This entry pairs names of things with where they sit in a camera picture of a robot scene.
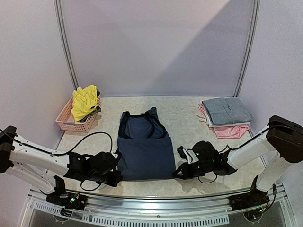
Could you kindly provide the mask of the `navy blue garment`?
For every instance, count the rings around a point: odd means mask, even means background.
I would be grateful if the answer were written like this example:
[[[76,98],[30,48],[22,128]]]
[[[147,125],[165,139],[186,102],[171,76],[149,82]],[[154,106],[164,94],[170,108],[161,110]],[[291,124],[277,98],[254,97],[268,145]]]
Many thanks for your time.
[[[171,179],[176,170],[172,141],[156,107],[139,115],[122,113],[117,151],[123,181]]]

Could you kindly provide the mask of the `grey blue button shirt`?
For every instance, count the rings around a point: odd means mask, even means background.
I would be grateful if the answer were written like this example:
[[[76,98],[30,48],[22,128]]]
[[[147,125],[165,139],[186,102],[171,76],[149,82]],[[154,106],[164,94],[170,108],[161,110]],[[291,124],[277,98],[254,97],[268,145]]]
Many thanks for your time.
[[[220,97],[202,101],[213,124],[233,124],[252,121],[252,114],[237,97]]]

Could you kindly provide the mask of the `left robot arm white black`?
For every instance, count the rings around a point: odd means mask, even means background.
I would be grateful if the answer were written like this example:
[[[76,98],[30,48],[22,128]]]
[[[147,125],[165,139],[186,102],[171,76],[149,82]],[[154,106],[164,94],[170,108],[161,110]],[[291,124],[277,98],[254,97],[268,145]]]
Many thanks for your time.
[[[65,178],[117,187],[122,181],[117,169],[119,152],[79,154],[73,149],[60,152],[34,144],[16,133],[14,126],[0,131],[0,172],[13,175],[40,189],[60,205],[70,202],[70,194],[59,187]]]

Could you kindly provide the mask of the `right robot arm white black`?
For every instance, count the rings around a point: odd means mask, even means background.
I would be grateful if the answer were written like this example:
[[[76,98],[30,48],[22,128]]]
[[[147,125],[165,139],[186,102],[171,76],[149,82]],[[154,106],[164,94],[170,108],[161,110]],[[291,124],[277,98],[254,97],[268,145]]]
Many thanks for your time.
[[[177,152],[186,162],[172,176],[182,180],[201,177],[209,172],[216,176],[231,175],[250,161],[275,152],[273,161],[255,177],[250,192],[245,195],[246,204],[255,206],[291,165],[302,162],[303,128],[274,115],[267,127],[237,148],[226,147],[219,152],[210,142],[200,141],[191,149],[179,147]]]

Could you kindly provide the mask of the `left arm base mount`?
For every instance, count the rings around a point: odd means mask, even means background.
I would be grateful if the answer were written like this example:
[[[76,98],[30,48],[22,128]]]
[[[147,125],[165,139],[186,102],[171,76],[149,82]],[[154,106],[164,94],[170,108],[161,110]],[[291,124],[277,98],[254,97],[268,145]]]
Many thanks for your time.
[[[54,176],[54,179],[54,192],[46,196],[46,201],[65,209],[84,210],[88,200],[87,196],[79,192],[67,192],[64,180],[58,176]]]

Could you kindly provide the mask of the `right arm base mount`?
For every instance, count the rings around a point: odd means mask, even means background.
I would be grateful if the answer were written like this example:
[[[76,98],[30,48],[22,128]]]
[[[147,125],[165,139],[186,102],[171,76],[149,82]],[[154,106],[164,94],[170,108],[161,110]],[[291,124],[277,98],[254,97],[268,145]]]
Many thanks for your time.
[[[238,195],[232,195],[228,198],[229,205],[232,211],[247,209],[266,204],[266,206],[264,208],[261,208],[259,211],[259,213],[263,213],[272,206],[276,198],[276,185],[273,184],[272,188],[274,190],[275,195],[272,203],[270,203],[268,192],[264,192],[257,189],[258,177],[259,175],[254,178],[249,192]]]

